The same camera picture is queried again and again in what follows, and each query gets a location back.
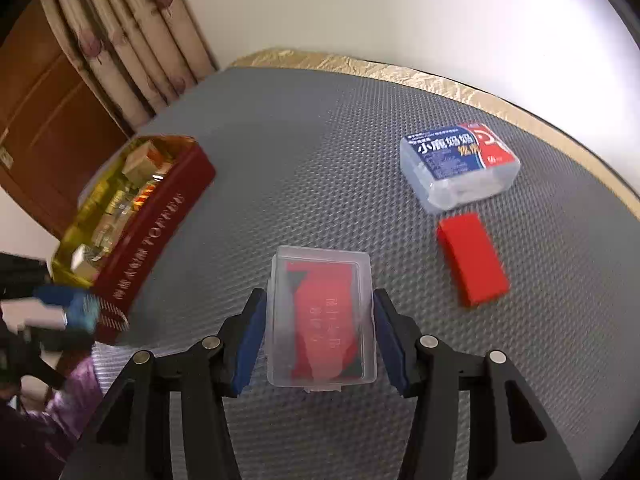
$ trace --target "blue gripper pad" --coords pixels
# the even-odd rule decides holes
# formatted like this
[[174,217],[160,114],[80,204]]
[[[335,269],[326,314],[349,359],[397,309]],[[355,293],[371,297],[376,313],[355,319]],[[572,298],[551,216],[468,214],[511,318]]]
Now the blue gripper pad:
[[267,295],[262,290],[257,298],[254,312],[249,318],[244,333],[238,343],[238,353],[236,354],[236,368],[231,381],[231,389],[236,396],[240,395],[249,381],[254,371],[255,360],[258,357],[258,350],[264,336],[264,325],[267,317]]
[[385,362],[389,382],[403,395],[408,390],[409,380],[405,373],[404,351],[388,313],[382,306],[378,295],[373,295],[373,317],[376,324],[376,340]]

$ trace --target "curtain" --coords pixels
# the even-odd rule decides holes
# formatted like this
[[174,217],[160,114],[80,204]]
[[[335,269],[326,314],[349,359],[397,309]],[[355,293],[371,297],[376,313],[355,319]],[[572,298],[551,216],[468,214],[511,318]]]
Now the curtain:
[[215,69],[184,0],[40,0],[62,51],[133,133]]

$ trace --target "red eraser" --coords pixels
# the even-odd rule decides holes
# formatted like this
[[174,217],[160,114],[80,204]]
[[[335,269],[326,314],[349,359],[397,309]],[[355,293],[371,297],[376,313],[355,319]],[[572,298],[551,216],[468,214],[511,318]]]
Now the red eraser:
[[441,220],[437,236],[466,306],[494,300],[509,290],[509,280],[476,213]]

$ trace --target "person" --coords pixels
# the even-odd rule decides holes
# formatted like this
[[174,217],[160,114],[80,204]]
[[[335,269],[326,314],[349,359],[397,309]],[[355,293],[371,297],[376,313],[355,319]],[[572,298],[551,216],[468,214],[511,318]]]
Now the person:
[[69,375],[44,412],[18,412],[8,401],[19,393],[0,384],[0,471],[3,480],[58,480],[66,459],[102,400],[90,357]]

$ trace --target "table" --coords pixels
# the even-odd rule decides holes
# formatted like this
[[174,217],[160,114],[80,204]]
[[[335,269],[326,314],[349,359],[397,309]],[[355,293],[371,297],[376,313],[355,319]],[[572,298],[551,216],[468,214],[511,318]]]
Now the table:
[[[574,152],[459,102],[473,90],[450,92],[458,100],[440,90],[238,67],[158,115],[142,133],[196,137],[218,175],[140,291],[122,346],[95,348],[101,386],[135,349],[164,355],[215,333],[254,286],[266,286],[278,245],[366,251],[374,286],[423,331],[460,351],[505,351],[583,478],[599,478],[640,418],[637,198],[587,155],[578,163]],[[528,120],[559,136],[549,142],[572,145]],[[401,136],[469,121],[494,129],[522,162],[511,190],[450,213],[479,213],[511,280],[509,294],[471,311],[460,307],[436,242],[439,217],[420,208],[398,164]],[[250,386],[225,400],[242,477],[396,478],[414,403],[378,361],[373,384],[306,394],[268,384],[261,350]],[[456,479],[465,477],[468,397],[460,405]],[[179,413],[174,403],[177,479],[186,477]]]

